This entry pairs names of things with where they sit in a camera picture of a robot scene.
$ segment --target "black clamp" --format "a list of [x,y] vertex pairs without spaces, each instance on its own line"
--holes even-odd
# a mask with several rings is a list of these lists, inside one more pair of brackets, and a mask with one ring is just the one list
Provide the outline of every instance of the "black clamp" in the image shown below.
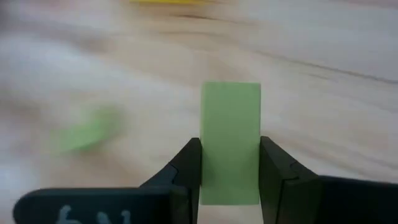
[[[397,224],[398,186],[316,175],[268,137],[259,147],[264,224]],[[196,224],[201,143],[191,139],[138,188],[43,189],[14,207],[17,224]]]

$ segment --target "wooden surface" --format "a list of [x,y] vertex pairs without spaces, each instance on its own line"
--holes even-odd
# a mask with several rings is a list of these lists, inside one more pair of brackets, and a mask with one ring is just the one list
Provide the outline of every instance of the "wooden surface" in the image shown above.
[[[86,98],[105,97],[126,115],[124,132],[101,149],[44,153],[47,117],[1,106],[0,223],[12,223],[13,203],[33,189],[137,186],[155,174],[199,136],[205,80],[260,82],[261,134],[314,172],[398,182],[395,3],[248,2],[206,11],[217,20],[145,12],[129,22],[133,31],[100,44],[94,60],[123,69],[101,68],[107,75],[93,77],[109,88]],[[73,106],[85,104],[74,97]],[[199,212],[200,223],[261,223],[259,206]]]

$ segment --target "green card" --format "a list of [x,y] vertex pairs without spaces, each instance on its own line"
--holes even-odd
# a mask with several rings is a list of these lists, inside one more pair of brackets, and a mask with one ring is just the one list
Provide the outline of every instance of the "green card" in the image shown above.
[[119,112],[114,108],[102,107],[93,110],[88,113],[85,122],[57,133],[56,144],[63,152],[92,149],[120,129],[120,119]]
[[203,85],[201,204],[259,203],[260,110],[259,83]]

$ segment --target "blurred green object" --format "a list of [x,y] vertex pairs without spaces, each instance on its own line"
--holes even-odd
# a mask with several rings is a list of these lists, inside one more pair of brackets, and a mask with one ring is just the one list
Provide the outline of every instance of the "blurred green object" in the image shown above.
[[62,152],[87,150],[114,136],[121,126],[118,110],[102,107],[89,113],[86,122],[74,125],[58,133],[57,146]]

